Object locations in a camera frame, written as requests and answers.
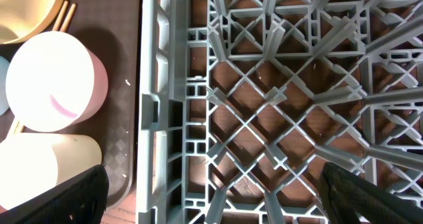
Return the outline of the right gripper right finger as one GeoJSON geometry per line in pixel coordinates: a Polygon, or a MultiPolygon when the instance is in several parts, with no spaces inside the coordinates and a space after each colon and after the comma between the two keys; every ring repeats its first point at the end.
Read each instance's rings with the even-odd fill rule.
{"type": "Polygon", "coordinates": [[[325,163],[318,190],[331,223],[421,223],[422,209],[400,199],[344,168],[325,163]]]}

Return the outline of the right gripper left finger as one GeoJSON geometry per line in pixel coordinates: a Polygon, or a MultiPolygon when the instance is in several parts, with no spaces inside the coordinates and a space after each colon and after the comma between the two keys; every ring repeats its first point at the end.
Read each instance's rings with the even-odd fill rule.
{"type": "Polygon", "coordinates": [[[6,223],[100,223],[106,210],[109,179],[102,165],[1,214],[6,223]]]}

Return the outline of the pale green cup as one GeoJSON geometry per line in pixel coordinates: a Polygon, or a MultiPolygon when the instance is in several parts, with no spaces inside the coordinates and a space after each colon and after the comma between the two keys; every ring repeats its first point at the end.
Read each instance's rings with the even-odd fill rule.
{"type": "Polygon", "coordinates": [[[1,207],[13,209],[102,163],[87,135],[20,133],[1,142],[1,207]]]}

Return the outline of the light blue bowl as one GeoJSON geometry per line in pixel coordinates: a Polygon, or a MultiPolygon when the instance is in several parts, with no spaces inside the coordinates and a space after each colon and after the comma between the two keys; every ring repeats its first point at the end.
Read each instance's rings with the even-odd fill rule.
{"type": "Polygon", "coordinates": [[[0,57],[0,115],[3,115],[8,109],[9,104],[6,96],[6,76],[9,68],[9,62],[0,57]]]}

